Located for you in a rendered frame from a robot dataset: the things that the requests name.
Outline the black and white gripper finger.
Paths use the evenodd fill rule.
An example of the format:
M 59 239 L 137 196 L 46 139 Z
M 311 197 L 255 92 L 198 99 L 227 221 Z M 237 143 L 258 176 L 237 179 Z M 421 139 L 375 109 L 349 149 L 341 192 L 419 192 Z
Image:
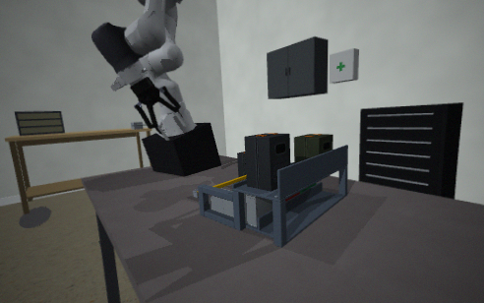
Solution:
M 165 101 L 163 98 L 161 98 L 159 95 L 157 95 L 156 93 L 153 93 L 152 96 L 154 96 L 155 98 L 157 98 L 158 100 L 160 100 L 159 102 L 162 103 L 163 105 L 165 105 L 166 107 L 168 107 L 169 109 L 171 109 L 172 111 L 174 111 L 174 114 L 177 116 L 177 118 L 179 119 L 179 121 L 182 123 L 183 126 L 187 126 L 186 122 L 184 121 L 182 115 L 180 114 L 179 112 L 179 108 L 181 107 L 181 105 L 174 99 L 174 97 L 168 92 L 167 88 L 166 87 L 161 87 L 159 88 L 159 91 L 161 91 L 170 101 L 173 105 L 171 105 L 170 103 L 168 103 L 167 101 Z
M 159 134 L 161 134 L 166 141 L 169 141 L 169 138 L 162 131 L 162 129 L 157 125 L 157 121 L 156 121 L 154 111 L 153 111 L 153 106 L 152 106 L 152 103 L 151 103 L 151 98 L 147 97 L 147 101 L 148 101 L 148 104 L 149 104 L 149 106 L 147 106 L 147 109 L 149 111 L 151 121 L 149 120 L 148 116 L 146 115 L 145 111 L 143 110 L 142 104 L 140 102 L 138 102 L 136 105 L 134 105 L 134 108 L 136 108 L 139 111 L 139 113 L 141 114 L 145 123 L 147 124 L 148 128 L 150 128 L 150 129 L 156 128 L 156 130 L 159 132 Z

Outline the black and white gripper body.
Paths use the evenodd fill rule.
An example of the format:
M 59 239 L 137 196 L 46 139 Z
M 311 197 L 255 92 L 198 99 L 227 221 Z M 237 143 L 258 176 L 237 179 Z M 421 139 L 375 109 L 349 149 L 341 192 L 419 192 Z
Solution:
M 151 98 L 152 106 L 154 106 L 159 100 L 152 96 L 153 93 L 159 95 L 159 89 L 153 84 L 149 77 L 142 79 L 142 81 L 130 86 L 133 93 L 136 95 L 140 103 L 149 106 L 147 97 Z

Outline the yellow bar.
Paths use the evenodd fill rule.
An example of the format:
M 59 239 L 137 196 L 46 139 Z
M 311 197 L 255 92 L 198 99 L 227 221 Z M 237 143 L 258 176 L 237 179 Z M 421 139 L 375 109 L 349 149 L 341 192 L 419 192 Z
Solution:
M 221 183 L 221 184 L 218 184 L 218 185 L 215 185 L 213 187 L 216 187 L 216 188 L 222 188 L 222 187 L 225 187 L 225 186 L 228 186 L 230 184 L 233 184 L 233 183 L 236 183 L 236 182 L 239 182 L 239 181 L 242 181 L 244 179 L 247 179 L 247 176 L 244 175 L 244 176 L 241 176 L 241 177 L 238 177 L 236 179 L 233 179 L 233 180 L 230 180 L 230 181 L 227 181 L 227 182 L 224 182 L 224 183 Z

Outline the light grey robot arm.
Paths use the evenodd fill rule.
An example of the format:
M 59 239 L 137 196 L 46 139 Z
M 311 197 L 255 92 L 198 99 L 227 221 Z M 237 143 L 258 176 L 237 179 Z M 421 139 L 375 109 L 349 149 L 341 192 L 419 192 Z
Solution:
M 176 3 L 180 4 L 182 0 L 138 1 L 145 6 L 145 10 L 132 24 L 127 28 L 102 24 L 91 34 L 91 39 L 118 75 L 111 85 L 114 91 L 132 86 L 145 77 L 149 77 L 157 88 L 165 86 L 181 105 L 179 112 L 188 126 L 183 126 L 174 111 L 161 103 L 158 126 L 167 137 L 187 133 L 197 124 L 194 124 L 186 109 L 179 86 L 166 74 L 181 67 L 184 61 L 182 51 L 175 42 L 178 19 Z

